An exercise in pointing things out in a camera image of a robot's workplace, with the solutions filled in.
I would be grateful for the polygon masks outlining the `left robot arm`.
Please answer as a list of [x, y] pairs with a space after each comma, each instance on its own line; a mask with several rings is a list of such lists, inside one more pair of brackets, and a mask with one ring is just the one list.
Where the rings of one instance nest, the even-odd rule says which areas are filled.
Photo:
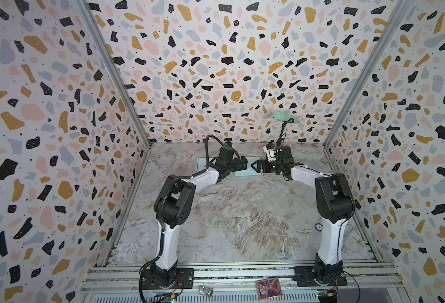
[[234, 172], [248, 168], [248, 160], [233, 147], [224, 145], [218, 156], [205, 160], [203, 169], [184, 176], [170, 175], [154, 205], [159, 226], [157, 254], [144, 269], [168, 284], [175, 278], [178, 257], [179, 228], [187, 221], [195, 195], [202, 189], [221, 182]]

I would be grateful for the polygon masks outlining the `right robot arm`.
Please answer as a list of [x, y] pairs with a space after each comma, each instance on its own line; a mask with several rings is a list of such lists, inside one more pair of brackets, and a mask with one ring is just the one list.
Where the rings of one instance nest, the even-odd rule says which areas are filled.
[[322, 217], [322, 238], [315, 257], [313, 276], [320, 284], [343, 274], [342, 245], [348, 221], [356, 211], [349, 183], [342, 173], [324, 173], [295, 162], [289, 146], [264, 146], [267, 158], [251, 164], [258, 173], [274, 173], [315, 190], [316, 206]]

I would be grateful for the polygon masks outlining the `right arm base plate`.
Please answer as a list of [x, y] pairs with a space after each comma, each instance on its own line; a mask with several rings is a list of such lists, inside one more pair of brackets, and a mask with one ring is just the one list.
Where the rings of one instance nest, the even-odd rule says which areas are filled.
[[295, 266], [293, 280], [299, 287], [346, 286], [347, 279], [341, 266]]

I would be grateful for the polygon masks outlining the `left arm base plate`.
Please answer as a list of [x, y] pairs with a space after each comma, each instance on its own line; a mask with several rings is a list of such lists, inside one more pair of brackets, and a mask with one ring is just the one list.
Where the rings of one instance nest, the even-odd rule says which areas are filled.
[[172, 268], [163, 270], [154, 266], [144, 271], [140, 278], [142, 290], [162, 289], [192, 289], [194, 282], [194, 268]]

